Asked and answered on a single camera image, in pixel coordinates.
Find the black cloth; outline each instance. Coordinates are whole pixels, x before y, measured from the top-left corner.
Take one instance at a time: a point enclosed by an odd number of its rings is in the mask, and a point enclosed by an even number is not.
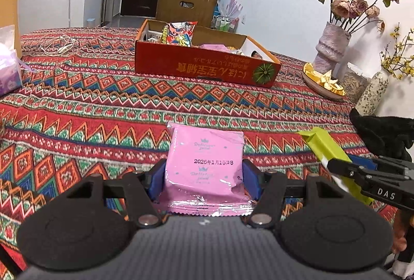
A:
[[[414,144],[414,119],[394,116],[361,116],[353,108],[349,113],[365,146],[374,155],[412,162],[406,148]]]

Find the floor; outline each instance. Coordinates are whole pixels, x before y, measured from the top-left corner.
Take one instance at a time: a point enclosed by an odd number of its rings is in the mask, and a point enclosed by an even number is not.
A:
[[[139,28],[142,26],[142,23],[145,21],[145,18],[136,17],[136,16],[119,16],[116,15],[112,22],[109,22],[105,26],[107,27],[135,27]]]

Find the printed date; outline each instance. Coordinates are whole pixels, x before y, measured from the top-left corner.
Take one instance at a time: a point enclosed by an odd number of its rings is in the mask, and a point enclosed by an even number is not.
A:
[[[226,165],[233,165],[233,161],[222,161],[222,160],[199,160],[194,159],[194,163],[196,164],[209,164],[209,165],[218,165],[218,166],[226,166]]]

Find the colorful snack bag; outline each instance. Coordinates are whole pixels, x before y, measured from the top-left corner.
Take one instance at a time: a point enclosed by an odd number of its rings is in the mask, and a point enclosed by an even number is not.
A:
[[[162,30],[161,43],[179,46],[191,46],[193,30],[197,22],[169,23]]]
[[[250,214],[245,195],[242,132],[225,132],[169,123],[173,132],[165,169],[161,210],[182,214]]]

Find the metal screw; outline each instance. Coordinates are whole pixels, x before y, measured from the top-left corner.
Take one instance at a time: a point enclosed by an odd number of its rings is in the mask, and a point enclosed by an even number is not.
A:
[[[145,214],[138,218],[138,222],[144,226],[152,226],[158,223],[158,217],[153,214]]]
[[[272,217],[265,213],[258,213],[253,215],[251,220],[257,225],[265,225],[272,221]]]

